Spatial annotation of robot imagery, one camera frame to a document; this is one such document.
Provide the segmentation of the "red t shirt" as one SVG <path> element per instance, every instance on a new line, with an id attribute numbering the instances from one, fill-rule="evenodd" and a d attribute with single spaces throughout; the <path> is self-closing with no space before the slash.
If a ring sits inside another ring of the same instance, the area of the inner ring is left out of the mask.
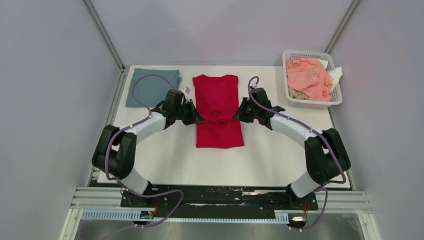
<path id="1" fill-rule="evenodd" d="M 230 149 L 245 145 L 241 123 L 233 118 L 239 108 L 236 75 L 199 75 L 192 78 L 195 103 L 204 122 L 196 125 L 197 148 Z"/>

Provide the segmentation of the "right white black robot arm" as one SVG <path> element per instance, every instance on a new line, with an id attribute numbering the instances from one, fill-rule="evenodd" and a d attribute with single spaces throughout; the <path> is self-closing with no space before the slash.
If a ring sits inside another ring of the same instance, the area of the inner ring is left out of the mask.
<path id="1" fill-rule="evenodd" d="M 320 130 L 312 128 L 297 118 L 289 116 L 280 106 L 272 106 L 262 87 L 250 87 L 233 119 L 244 123 L 258 123 L 271 131 L 283 134 L 299 144 L 305 151 L 306 171 L 287 186 L 286 204 L 298 209 L 306 196 L 337 176 L 345 183 L 345 172 L 351 161 L 341 136 L 334 128 Z"/>

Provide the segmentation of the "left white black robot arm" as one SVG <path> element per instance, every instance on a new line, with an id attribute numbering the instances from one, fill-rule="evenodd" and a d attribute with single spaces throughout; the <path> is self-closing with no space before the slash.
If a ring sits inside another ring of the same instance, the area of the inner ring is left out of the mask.
<path id="1" fill-rule="evenodd" d="M 180 90 L 171 89 L 145 118 L 123 127 L 105 126 L 94 150 L 92 165 L 134 194 L 133 199 L 139 206 L 149 206 L 155 195 L 150 191 L 152 184 L 134 166 L 136 148 L 141 141 L 166 130 L 176 121 L 189 126 L 204 122 L 204 118 L 192 99 L 186 99 Z"/>

